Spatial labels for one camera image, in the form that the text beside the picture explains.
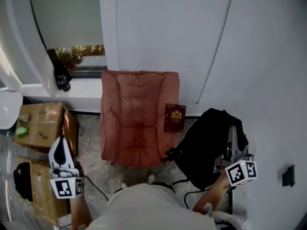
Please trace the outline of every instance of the red passport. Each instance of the red passport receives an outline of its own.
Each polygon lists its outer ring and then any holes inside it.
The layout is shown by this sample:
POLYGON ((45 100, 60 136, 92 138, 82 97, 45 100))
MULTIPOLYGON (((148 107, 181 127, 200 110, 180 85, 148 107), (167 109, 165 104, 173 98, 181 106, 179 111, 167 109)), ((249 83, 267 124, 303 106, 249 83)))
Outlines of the red passport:
POLYGON ((185 105, 167 104, 165 110, 164 132, 183 132, 185 119, 185 105))

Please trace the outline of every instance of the floor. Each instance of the floor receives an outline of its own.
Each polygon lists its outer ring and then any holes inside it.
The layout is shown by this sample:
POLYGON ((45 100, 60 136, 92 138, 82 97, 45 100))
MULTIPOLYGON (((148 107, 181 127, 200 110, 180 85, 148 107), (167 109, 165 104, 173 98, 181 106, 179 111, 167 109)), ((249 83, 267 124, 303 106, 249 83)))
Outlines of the floor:
MULTIPOLYGON (((110 162, 101 160, 100 157, 100 134, 99 117, 92 115, 77 115, 79 128, 78 157, 76 160, 83 167, 84 174, 100 188, 108 198, 120 188, 122 181, 129 185, 143 183, 148 174, 155 175, 156 182, 172 184, 175 181, 186 179, 186 176, 174 162, 152 168, 126 168, 111 165, 110 162)), ((195 119, 187 119, 185 132, 179 133, 180 142, 188 129, 193 125, 195 119)), ((16 157, 23 156, 31 159, 48 160, 47 154, 35 152, 28 148, 21 147, 12 142, 11 137, 0 136, 0 221, 7 229, 36 229, 51 230, 54 227, 35 217, 32 207, 24 202, 15 190, 13 171, 16 168, 16 157), (5 187, 8 189, 8 204, 13 223, 9 222, 5 187)), ((92 217, 96 218, 103 214, 106 209, 104 196, 90 184, 85 178, 85 199, 91 211, 92 217)), ((179 199, 183 202, 184 194, 190 191, 198 191, 190 182, 179 183, 174 186, 179 199)), ((193 207, 203 193, 190 194, 187 196, 187 204, 193 207)), ((228 198, 223 199, 220 210, 228 208, 228 198)))

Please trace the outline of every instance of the window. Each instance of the window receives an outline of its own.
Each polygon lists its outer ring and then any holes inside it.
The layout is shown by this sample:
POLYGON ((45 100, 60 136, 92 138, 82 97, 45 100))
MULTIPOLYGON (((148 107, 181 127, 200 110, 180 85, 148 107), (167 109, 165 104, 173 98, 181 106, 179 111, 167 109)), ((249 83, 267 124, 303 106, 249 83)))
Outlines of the window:
POLYGON ((73 78, 107 69, 99 0, 31 0, 41 39, 56 68, 73 78))

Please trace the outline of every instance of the green object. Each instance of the green object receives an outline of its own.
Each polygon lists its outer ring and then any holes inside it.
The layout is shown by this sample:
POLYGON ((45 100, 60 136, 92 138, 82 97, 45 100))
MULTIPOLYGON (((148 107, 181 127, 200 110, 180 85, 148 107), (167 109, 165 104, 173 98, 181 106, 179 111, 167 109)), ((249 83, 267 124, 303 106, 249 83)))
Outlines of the green object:
POLYGON ((25 135, 26 133, 28 133, 29 127, 20 127, 18 129, 16 129, 16 135, 17 136, 22 136, 25 135))

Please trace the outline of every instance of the chair cushion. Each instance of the chair cushion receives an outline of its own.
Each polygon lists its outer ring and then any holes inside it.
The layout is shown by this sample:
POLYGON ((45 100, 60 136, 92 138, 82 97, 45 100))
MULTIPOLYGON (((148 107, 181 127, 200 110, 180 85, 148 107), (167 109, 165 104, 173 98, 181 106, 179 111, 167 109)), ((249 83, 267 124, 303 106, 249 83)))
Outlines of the chair cushion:
POLYGON ((123 166, 155 166, 177 145, 164 132, 165 105, 178 104, 179 76, 174 72, 102 74, 102 159, 123 166))

